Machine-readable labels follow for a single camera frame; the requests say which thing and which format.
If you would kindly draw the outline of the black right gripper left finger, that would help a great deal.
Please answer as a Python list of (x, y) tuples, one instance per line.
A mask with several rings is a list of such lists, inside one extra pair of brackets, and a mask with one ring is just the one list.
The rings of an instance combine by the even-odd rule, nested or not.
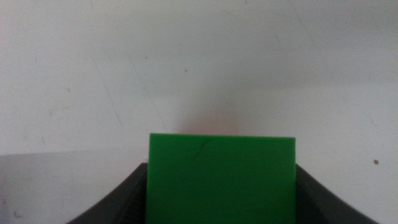
[(69, 224), (145, 222), (148, 164), (140, 164), (121, 184)]

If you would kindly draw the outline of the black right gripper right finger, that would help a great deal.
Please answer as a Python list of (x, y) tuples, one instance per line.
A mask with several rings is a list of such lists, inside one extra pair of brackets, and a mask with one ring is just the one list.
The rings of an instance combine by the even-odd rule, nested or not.
[(296, 165), (296, 222), (377, 224), (328, 190), (299, 165)]

